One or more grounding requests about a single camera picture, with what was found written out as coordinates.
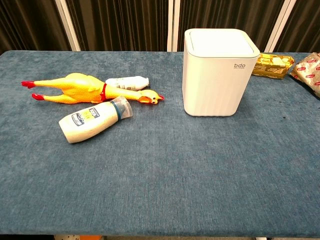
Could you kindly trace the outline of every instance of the small white bottle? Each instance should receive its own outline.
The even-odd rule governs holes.
[[[118,96],[112,101],[99,103],[62,118],[59,125],[70,144],[81,142],[102,132],[117,121],[132,117],[127,99]]]
[[[149,78],[142,76],[109,78],[105,83],[119,89],[137,91],[149,86]]]

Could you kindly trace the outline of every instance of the table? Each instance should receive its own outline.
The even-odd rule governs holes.
[[[182,67],[181,52],[1,55],[0,234],[320,237],[320,101],[252,76],[235,115],[193,117]],[[92,104],[20,82],[73,72],[148,77],[165,101],[69,144],[58,121]]]

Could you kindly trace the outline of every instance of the black curtain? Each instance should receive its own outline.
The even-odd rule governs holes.
[[[320,53],[320,0],[297,0],[274,52]]]
[[[167,50],[168,0],[66,2],[82,50]]]
[[[267,46],[283,0],[181,0],[178,51],[185,31],[192,28],[240,29],[258,49]]]
[[[54,0],[0,0],[0,54],[71,50]]]

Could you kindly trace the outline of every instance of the gold foil package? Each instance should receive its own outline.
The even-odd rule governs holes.
[[[307,84],[320,97],[320,53],[313,52],[300,61],[290,73],[295,79]]]
[[[295,63],[291,56],[261,53],[254,66],[252,75],[283,79]]]

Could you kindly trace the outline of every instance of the rubber chicken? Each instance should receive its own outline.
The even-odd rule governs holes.
[[[157,104],[158,100],[165,98],[153,90],[131,91],[116,88],[100,81],[94,76],[82,73],[71,73],[63,78],[41,81],[22,81],[22,86],[31,89],[33,87],[52,87],[61,89],[63,94],[59,96],[46,96],[33,93],[36,100],[46,100],[64,104],[77,103],[102,103],[106,99],[114,99],[124,96],[127,99],[137,100],[145,104]]]

